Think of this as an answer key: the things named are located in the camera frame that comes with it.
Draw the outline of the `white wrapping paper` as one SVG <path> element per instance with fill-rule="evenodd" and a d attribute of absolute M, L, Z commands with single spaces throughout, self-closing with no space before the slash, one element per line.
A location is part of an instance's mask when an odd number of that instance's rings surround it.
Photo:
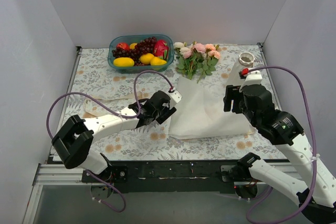
<path fill-rule="evenodd" d="M 222 91 L 217 97 L 185 77 L 179 78 L 177 91 L 182 99 L 171 117 L 171 137 L 186 140 L 250 134 L 254 131 L 242 114 L 224 112 Z"/>

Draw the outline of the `pink rose stem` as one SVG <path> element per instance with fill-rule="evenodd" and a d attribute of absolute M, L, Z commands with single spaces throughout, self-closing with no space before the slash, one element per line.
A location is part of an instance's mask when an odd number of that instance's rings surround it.
<path fill-rule="evenodd" d="M 204 44 L 193 42 L 191 45 L 191 55 L 187 60 L 187 77 L 191 80 L 198 69 L 198 64 L 203 61 L 206 53 Z"/>

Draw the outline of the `cream ribbon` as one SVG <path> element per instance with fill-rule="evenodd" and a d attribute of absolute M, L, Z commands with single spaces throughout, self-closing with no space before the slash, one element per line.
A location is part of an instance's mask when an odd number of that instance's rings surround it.
<path fill-rule="evenodd" d="M 105 105 L 106 107 L 108 107 L 110 110 L 113 110 L 115 112 L 120 112 L 129 104 L 133 104 L 135 102 L 134 93 L 130 93 L 127 95 L 118 95 L 113 97 L 103 97 L 100 95 L 93 98 L 102 103 L 103 105 Z M 89 98 L 85 98 L 83 102 L 83 109 L 84 109 L 83 118 L 85 119 L 110 114 L 108 110 L 104 109 L 102 106 L 98 105 L 96 102 L 92 101 Z"/>

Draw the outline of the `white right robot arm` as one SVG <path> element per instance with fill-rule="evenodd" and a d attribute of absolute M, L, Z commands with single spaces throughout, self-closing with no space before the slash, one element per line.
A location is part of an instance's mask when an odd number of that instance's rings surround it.
<path fill-rule="evenodd" d="M 312 223 L 335 223 L 335 177 L 312 147 L 299 122 L 275 108 L 271 93 L 261 84 L 226 87 L 224 111 L 243 114 L 257 132 L 282 152 L 300 179 L 268 165 L 254 153 L 238 160 L 229 171 L 232 178 L 261 180 L 292 200 Z"/>

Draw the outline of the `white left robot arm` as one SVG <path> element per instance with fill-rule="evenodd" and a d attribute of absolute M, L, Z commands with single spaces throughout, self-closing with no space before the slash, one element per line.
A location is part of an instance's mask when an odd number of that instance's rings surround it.
<path fill-rule="evenodd" d="M 149 99 L 140 100 L 141 107 L 130 104 L 117 115 L 107 114 L 82 119 L 71 116 L 52 139 L 52 145 L 65 168 L 90 170 L 100 182 L 111 178 L 111 163 L 104 154 L 91 149 L 91 145 L 107 136 L 147 126 L 156 121 L 162 124 L 176 112 L 182 95 L 174 90 L 155 92 Z"/>

